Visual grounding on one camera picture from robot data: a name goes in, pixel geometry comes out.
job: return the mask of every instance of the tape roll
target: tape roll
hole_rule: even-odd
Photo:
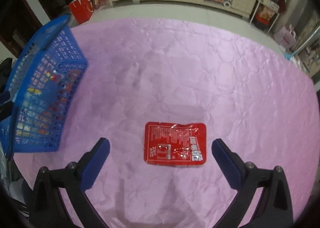
[[[225,1],[223,2],[223,6],[224,6],[224,7],[227,7],[227,8],[230,8],[230,7],[231,7],[230,1],[225,0]]]

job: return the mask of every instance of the screw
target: screw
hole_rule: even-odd
[[[77,163],[76,163],[76,162],[70,162],[70,163],[68,164],[68,168],[70,168],[70,169],[75,169],[76,166],[77,166]]]
[[[247,168],[250,168],[250,169],[255,168],[254,163],[252,163],[251,161],[248,161],[245,165]]]
[[[276,166],[275,167],[275,170],[278,172],[278,173],[281,173],[283,171],[283,168],[281,166]]]
[[[47,170],[49,169],[46,166],[40,168],[41,173],[45,173]]]

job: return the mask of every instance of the tile floor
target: tile floor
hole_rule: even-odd
[[[127,17],[177,19],[215,26],[252,39],[283,55],[271,36],[251,26],[248,21],[228,12],[199,5],[160,1],[132,4],[132,1],[123,1],[116,3],[114,7],[102,6],[99,10],[94,11],[90,20],[84,24]]]

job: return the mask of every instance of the red snack package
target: red snack package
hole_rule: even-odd
[[[148,164],[201,165],[206,161],[206,127],[148,122],[144,138],[144,160]]]

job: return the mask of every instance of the quilted pink fabric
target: quilted pink fabric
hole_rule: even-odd
[[[249,39],[191,22],[122,19],[72,31],[89,67],[60,150],[14,156],[31,187],[40,167],[63,168],[106,137],[111,153],[86,193],[110,227],[211,228],[236,194],[210,153],[220,137],[244,161],[281,165],[299,216],[319,161],[320,124],[313,83],[298,68]],[[148,121],[205,123],[207,162],[146,164]]]

